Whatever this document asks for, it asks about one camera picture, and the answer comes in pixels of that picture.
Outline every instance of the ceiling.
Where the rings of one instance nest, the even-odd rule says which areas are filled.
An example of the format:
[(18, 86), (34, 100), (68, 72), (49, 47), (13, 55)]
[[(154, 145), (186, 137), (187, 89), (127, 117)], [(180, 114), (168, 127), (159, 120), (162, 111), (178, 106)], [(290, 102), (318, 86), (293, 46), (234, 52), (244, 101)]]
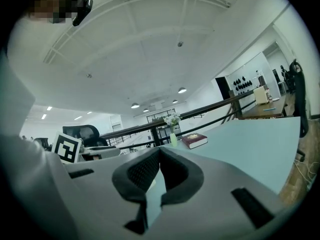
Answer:
[[(189, 77), (208, 40), (218, 34), (216, 21), (236, 2), (93, 1), (78, 27), (70, 19), (49, 24), (22, 18), (16, 24), (8, 58), (36, 104), (140, 115), (156, 103), (166, 108), (175, 99), (184, 102), (212, 75), (201, 71), (199, 78)], [(178, 94), (180, 87), (187, 92)], [(140, 107), (131, 109), (132, 103)]]
[(48, 111), (47, 108), (48, 106), (33, 105), (26, 118), (26, 122), (74, 126), (83, 125), (85, 121), (92, 120), (94, 117), (101, 115), (100, 113), (95, 112), (87, 114), (89, 111), (78, 111), (56, 107), (53, 107)]

